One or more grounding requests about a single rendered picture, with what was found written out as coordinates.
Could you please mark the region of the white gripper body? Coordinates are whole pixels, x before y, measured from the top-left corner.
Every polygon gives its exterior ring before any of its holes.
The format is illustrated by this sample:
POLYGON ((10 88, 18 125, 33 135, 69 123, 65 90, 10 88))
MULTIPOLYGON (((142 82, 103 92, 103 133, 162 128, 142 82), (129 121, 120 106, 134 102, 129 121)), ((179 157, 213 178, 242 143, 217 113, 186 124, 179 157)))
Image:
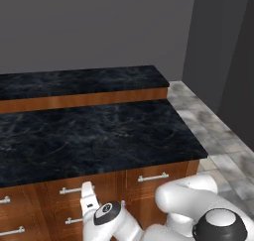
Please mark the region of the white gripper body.
POLYGON ((86 181, 81 186, 81 199, 84 201, 95 201, 95 191, 91 181, 86 181))

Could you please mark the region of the wooden drawer front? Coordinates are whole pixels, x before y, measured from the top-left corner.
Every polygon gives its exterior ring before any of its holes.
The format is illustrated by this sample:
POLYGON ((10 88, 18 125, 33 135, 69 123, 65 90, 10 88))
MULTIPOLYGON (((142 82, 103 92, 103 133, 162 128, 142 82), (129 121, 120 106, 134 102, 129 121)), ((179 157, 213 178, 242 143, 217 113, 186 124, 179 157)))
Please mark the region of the wooden drawer front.
POLYGON ((82 222, 66 225, 68 217, 72 219, 82 218, 79 204, 73 206, 58 207, 54 212, 55 220, 58 223, 56 234, 60 241, 82 241, 82 222))
POLYGON ((58 181, 48 181, 47 186, 53 203, 79 203, 81 198, 80 191, 70 192, 66 194, 60 194, 60 191, 64 187, 66 189, 81 188, 82 184, 86 181, 90 181, 92 183, 98 199, 101 199, 102 201, 108 201, 115 197, 115 174, 109 173, 63 179, 58 181))
POLYGON ((161 184, 183 178, 186 174, 187 165, 187 163, 182 162, 128 170, 126 172, 125 190, 130 196, 153 194, 161 184), (169 174, 169 177, 154 181, 137 181, 139 176, 152 177, 158 176, 163 172, 169 174))
POLYGON ((0 241, 42 241, 42 233, 30 216, 3 218, 0 219, 0 241), (25 228, 23 233, 1 236, 1 233, 18 230, 20 226, 25 228))
POLYGON ((11 202, 0 204, 0 216, 22 215, 33 206, 25 185, 1 187, 0 199, 7 195, 11 198, 11 202))

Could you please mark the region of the wooden kitchen island cabinet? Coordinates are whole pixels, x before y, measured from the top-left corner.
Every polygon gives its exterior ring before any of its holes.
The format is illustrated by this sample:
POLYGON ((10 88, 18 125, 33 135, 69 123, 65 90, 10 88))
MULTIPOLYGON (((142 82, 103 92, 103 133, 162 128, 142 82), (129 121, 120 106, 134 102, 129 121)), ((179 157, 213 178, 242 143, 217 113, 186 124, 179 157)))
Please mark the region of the wooden kitchen island cabinet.
MULTIPOLYGON (((115 174, 115 197, 143 227, 165 221, 154 194, 130 196, 126 172, 187 163, 207 152, 167 99, 152 65, 0 75, 0 188, 25 185, 42 241, 60 241, 48 181, 115 174)), ((11 218, 0 216, 0 219, 11 218)))

